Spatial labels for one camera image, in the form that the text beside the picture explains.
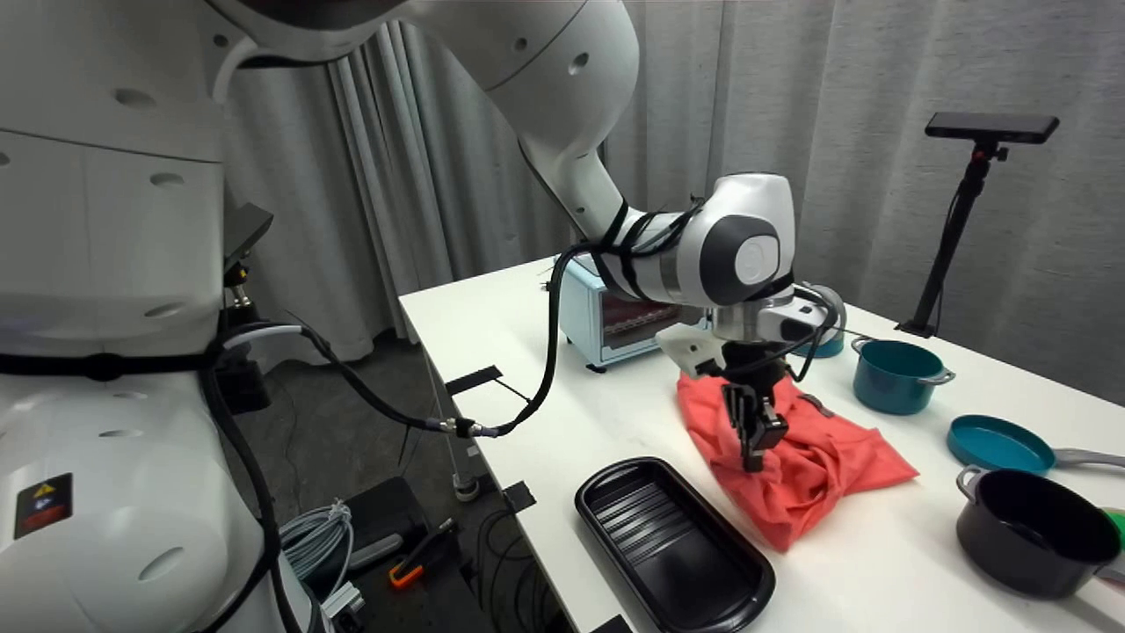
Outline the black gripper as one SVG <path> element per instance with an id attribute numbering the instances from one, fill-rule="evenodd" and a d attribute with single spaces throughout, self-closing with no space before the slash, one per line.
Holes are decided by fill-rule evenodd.
<path id="1" fill-rule="evenodd" d="M 761 470 L 755 449 L 772 449 L 788 434 L 785 416 L 772 408 L 772 388 L 788 377 L 788 347 L 776 340 L 723 340 L 720 360 L 720 377 L 727 381 L 723 408 L 738 437 L 743 470 Z"/>

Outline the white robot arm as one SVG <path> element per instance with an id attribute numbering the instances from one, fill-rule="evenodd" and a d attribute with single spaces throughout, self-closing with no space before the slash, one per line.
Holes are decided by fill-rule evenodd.
<path id="1" fill-rule="evenodd" d="M 545 204 L 628 295 L 755 319 L 795 198 L 727 176 L 640 211 L 600 149 L 633 100 L 626 0 L 0 0 L 0 633 L 329 633 L 220 397 L 387 322 L 335 62 L 443 50 Z"/>

